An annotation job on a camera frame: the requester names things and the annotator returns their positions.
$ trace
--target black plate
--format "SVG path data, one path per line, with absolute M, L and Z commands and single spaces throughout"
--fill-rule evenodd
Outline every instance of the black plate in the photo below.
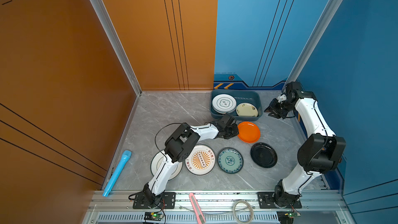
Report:
M 256 143 L 250 150 L 251 159 L 260 167 L 272 168 L 278 161 L 276 151 L 266 143 Z

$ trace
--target blue plastic tub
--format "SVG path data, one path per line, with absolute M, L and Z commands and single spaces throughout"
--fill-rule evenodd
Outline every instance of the blue plastic tub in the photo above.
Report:
M 263 108 L 261 107 L 260 96 L 258 95 L 258 93 L 248 90 L 214 89 L 211 92 L 211 98 L 210 98 L 210 113 L 213 118 L 222 117 L 222 114 L 216 112 L 216 110 L 214 110 L 213 106 L 211 105 L 214 97 L 216 97 L 219 94 L 228 94 L 234 97 L 236 100 L 236 106 L 239 105 L 240 103 L 250 103 L 257 108 L 258 110 L 257 117 L 240 117 L 238 116 L 236 111 L 231 112 L 230 114 L 235 116 L 235 119 L 238 121 L 256 121 L 259 117 L 263 115 Z

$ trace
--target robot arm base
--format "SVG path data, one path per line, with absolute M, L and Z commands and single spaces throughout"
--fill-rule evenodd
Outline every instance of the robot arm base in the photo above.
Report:
M 299 200 L 300 195 L 291 195 L 283 189 L 282 180 L 275 186 L 274 203 L 277 207 L 284 208 L 289 205 L 294 205 Z
M 160 200 L 161 200 L 161 195 L 155 195 L 154 193 L 151 192 L 151 189 L 149 188 L 149 184 L 146 183 L 144 185 L 144 188 L 142 190 L 144 192 L 144 202 L 143 204 L 146 206 L 149 206 L 150 208 L 154 208 L 159 205 Z

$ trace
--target white plate with logo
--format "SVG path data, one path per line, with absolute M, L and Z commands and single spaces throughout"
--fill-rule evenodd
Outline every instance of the white plate with logo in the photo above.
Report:
M 213 98 L 212 106 L 217 112 L 233 112 L 236 108 L 236 100 L 228 94 L 220 94 Z
M 158 171 L 160 165 L 162 164 L 164 156 L 162 153 L 158 152 L 155 157 L 152 159 L 152 162 L 150 164 L 150 171 L 152 175 L 155 175 L 156 172 Z M 182 163 L 179 163 L 176 167 L 176 170 L 173 172 L 173 174 L 170 176 L 169 180 L 174 179 L 178 174 L 181 172 L 182 169 Z
M 185 159 L 185 167 L 194 175 L 206 175 L 216 164 L 214 151 L 205 145 L 196 145 L 191 154 Z

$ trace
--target orange wall panel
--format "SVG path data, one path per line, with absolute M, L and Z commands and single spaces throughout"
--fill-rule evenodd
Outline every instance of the orange wall panel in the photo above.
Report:
M 103 0 L 143 90 L 212 89 L 217 0 Z
M 0 220 L 79 224 L 136 95 L 89 0 L 0 12 Z

